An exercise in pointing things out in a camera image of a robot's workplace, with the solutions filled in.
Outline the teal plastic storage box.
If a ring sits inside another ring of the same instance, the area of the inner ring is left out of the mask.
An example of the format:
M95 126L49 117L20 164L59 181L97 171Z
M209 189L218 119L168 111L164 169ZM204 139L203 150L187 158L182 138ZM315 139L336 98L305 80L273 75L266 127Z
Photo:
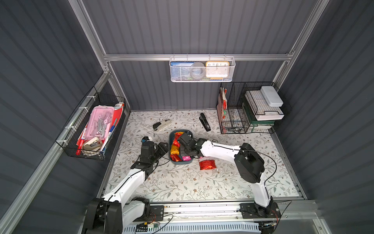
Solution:
M175 165L187 165L192 163L193 160L193 157L189 156L177 141L182 134L193 136L193 133L189 130L175 130L169 135L169 159Z

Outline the pink tea bag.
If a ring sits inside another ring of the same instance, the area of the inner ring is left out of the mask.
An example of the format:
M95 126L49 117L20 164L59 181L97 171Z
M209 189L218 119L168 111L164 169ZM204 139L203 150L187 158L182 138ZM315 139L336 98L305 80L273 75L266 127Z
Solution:
M192 157L190 157L190 156L182 156L182 160L183 161L191 161Z

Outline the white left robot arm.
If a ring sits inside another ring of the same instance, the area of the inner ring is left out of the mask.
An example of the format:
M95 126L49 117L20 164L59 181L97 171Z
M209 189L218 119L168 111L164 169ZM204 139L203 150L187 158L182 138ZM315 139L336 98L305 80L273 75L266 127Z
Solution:
M159 144L144 141L141 154L124 179L108 194L94 198L88 205L82 234L121 234L137 219L147 219L151 213L150 201L134 198L135 190L142 185L158 166L159 160L169 151L166 142Z

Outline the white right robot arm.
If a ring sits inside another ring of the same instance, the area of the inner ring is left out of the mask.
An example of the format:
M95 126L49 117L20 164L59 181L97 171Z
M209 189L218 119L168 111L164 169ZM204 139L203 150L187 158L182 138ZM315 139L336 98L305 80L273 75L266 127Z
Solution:
M271 207L273 200L266 188L268 178L265 173L263 153L255 151L250 144L229 146L205 138L194 139L188 134L182 134L177 142L189 155L216 158L234 164L241 178L250 183L257 208L269 209Z

